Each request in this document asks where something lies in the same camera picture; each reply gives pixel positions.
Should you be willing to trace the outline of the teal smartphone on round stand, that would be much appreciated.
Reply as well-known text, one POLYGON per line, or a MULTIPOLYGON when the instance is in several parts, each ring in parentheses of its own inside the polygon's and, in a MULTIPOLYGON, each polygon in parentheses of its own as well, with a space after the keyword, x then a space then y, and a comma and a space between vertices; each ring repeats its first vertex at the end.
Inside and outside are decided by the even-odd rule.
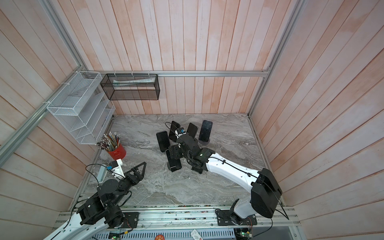
POLYGON ((196 137, 196 134, 198 132, 198 127, 194 125, 193 123, 189 123, 187 133, 192 136, 192 138, 196 137))

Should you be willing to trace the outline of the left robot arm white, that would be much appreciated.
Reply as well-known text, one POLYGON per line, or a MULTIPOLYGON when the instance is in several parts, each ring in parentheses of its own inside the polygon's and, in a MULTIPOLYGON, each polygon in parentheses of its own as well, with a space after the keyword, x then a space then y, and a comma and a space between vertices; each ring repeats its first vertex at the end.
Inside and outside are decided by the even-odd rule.
POLYGON ((71 217, 46 237, 47 240, 87 240, 106 229, 118 229, 118 237, 133 231, 139 220, 139 213, 123 213, 119 202, 126 195, 131 195, 131 187, 144 179, 147 163, 142 162, 127 172, 122 170, 122 161, 101 165, 114 178, 106 180, 97 187, 91 197, 71 217))

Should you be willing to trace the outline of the red pencil cup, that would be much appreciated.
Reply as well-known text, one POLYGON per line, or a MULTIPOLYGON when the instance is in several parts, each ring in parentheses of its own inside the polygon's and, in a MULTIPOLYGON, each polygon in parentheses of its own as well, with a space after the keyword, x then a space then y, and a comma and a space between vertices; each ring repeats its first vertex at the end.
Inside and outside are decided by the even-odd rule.
POLYGON ((119 145, 116 150, 107 152, 113 160, 123 159, 126 156, 126 150, 122 145, 119 145))

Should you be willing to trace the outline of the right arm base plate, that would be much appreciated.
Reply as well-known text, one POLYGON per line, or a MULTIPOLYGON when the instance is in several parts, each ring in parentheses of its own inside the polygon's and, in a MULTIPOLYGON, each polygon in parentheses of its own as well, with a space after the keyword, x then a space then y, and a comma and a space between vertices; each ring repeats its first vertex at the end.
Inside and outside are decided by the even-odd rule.
POLYGON ((215 209, 215 214, 219 226, 253 226, 258 224, 255 216, 242 219, 231 210, 215 209))

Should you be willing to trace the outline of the blue-edged smartphone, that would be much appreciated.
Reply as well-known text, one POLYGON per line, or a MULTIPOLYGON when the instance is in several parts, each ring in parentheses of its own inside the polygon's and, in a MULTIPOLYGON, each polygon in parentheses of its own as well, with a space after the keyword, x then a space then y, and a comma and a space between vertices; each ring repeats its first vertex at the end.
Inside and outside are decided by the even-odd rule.
POLYGON ((156 133, 156 137, 158 140, 160 151, 164 153, 171 145, 167 131, 156 133))

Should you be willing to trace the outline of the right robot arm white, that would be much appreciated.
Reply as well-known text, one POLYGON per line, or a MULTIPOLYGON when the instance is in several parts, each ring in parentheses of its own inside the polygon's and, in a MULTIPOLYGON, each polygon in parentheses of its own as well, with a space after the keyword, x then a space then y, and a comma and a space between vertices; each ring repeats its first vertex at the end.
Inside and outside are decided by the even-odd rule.
POLYGON ((233 212, 245 219, 258 213, 271 219, 280 203, 282 190, 273 173, 263 168, 261 171, 252 170, 236 164, 215 151, 200 148, 198 140, 188 133, 175 134, 176 145, 170 146, 169 166, 171 170, 179 170, 181 158, 187 160, 192 170, 202 174, 204 171, 218 174, 244 188, 250 195, 238 200, 233 212))

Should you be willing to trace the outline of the green-edged smartphone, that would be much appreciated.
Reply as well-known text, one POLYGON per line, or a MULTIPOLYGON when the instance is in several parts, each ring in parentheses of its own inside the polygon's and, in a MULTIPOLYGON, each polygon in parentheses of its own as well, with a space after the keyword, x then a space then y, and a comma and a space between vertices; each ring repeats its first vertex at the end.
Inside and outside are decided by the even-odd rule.
POLYGON ((180 159, 173 159, 171 157, 169 150, 166 150, 166 155, 167 155, 167 159, 168 159, 167 166, 171 172, 175 172, 175 171, 180 170, 182 168, 182 164, 181 164, 180 159))

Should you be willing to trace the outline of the green smartphone on round stand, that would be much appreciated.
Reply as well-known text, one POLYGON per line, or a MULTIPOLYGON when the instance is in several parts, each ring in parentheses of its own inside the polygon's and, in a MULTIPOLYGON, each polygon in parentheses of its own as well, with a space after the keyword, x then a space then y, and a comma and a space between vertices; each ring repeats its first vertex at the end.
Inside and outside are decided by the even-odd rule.
POLYGON ((172 140, 173 142, 177 141, 177 134, 176 131, 181 125, 175 121, 171 122, 171 127, 170 127, 170 132, 169 132, 169 139, 172 140))

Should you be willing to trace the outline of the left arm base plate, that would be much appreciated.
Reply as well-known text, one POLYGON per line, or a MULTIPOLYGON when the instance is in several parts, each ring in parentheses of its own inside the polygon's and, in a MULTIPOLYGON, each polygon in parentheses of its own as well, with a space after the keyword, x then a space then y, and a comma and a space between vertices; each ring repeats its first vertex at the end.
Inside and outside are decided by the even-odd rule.
POLYGON ((135 229, 138 225, 139 212, 124 212, 123 229, 135 229))

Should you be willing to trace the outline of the purple smartphone on round stand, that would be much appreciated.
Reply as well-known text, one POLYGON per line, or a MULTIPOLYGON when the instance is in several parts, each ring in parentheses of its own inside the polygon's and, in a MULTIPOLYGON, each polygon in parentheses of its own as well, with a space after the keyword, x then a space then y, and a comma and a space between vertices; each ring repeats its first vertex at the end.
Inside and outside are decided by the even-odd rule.
POLYGON ((202 127, 200 130, 199 141, 208 143, 210 141, 210 135, 213 127, 213 122, 203 120, 202 127))

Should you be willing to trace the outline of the bundle of coloured pencils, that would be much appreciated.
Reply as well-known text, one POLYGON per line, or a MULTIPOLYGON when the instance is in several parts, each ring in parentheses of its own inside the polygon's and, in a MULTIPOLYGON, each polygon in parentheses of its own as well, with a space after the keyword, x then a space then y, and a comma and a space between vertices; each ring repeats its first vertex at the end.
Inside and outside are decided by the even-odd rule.
POLYGON ((115 132, 109 132, 103 134, 99 141, 96 143, 96 146, 101 150, 106 150, 107 152, 113 152, 121 145, 120 136, 115 132))

